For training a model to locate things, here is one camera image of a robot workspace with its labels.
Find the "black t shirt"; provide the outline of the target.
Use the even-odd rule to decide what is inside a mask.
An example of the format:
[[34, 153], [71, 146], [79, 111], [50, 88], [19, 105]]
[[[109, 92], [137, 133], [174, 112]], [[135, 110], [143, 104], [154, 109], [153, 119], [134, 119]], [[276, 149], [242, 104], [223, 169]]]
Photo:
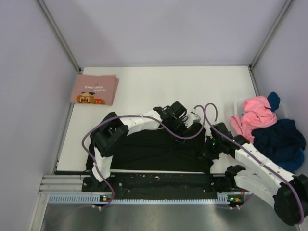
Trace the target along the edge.
[[[103, 120], [101, 125], [114, 119]], [[93, 128], [87, 135], [90, 136], [100, 126]], [[183, 137], [172, 133], [167, 127], [133, 133], [126, 137], [124, 144], [114, 155], [110, 170], [185, 171], [208, 174], [213, 161], [201, 158], [205, 133], [204, 125], [200, 123], [193, 124]], [[89, 146], [84, 149], [94, 162]]]

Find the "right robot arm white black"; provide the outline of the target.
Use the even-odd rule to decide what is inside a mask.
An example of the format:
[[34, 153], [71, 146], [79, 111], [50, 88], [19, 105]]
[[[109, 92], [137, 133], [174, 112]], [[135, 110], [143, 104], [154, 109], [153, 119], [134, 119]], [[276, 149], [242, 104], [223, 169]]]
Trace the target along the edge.
[[209, 153], [231, 156], [238, 165], [225, 171], [229, 190], [245, 189], [270, 205], [287, 225], [302, 224], [308, 215], [308, 178], [295, 175], [264, 156], [246, 138], [232, 136], [224, 123], [210, 125]]

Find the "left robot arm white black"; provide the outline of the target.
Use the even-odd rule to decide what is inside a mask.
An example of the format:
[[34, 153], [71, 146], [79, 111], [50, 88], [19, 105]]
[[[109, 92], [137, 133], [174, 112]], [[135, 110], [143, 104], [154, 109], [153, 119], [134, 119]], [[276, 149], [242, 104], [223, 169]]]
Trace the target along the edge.
[[188, 113], [178, 101], [171, 106], [154, 107], [134, 117], [118, 117], [115, 112], [111, 112], [104, 120], [111, 118], [115, 119], [90, 134], [89, 150], [95, 159], [91, 170], [94, 176], [92, 185], [99, 191], [108, 188], [112, 159], [127, 136], [143, 130], [167, 127], [172, 133], [183, 137], [194, 123], [200, 122], [194, 109]]

